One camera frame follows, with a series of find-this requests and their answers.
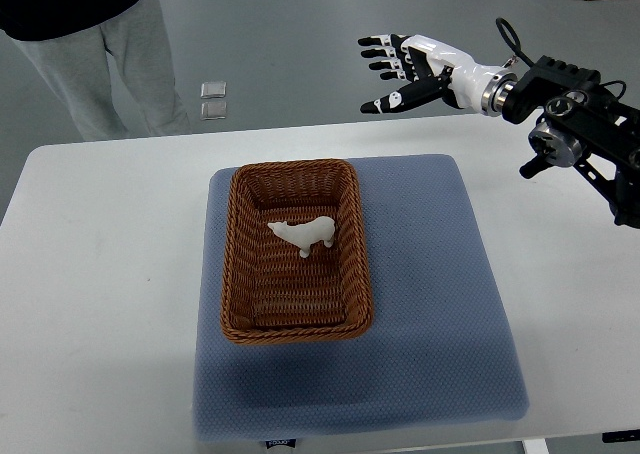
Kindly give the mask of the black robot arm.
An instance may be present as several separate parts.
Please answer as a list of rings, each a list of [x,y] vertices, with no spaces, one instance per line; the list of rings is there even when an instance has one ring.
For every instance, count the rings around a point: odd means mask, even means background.
[[[503,18],[497,28],[528,71],[506,81],[491,107],[512,124],[541,114],[530,132],[535,156],[520,168],[531,179],[551,167],[572,167],[607,201],[618,226],[639,227],[639,110],[612,93],[597,70],[548,56],[532,61],[513,27]]]

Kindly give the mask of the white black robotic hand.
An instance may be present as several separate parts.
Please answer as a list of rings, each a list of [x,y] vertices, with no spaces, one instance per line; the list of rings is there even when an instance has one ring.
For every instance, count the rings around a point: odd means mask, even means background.
[[[517,81],[507,67],[479,64],[466,52],[422,35],[374,35],[358,44],[381,79],[406,83],[364,103],[364,114],[401,113],[441,99],[455,109],[496,116]]]

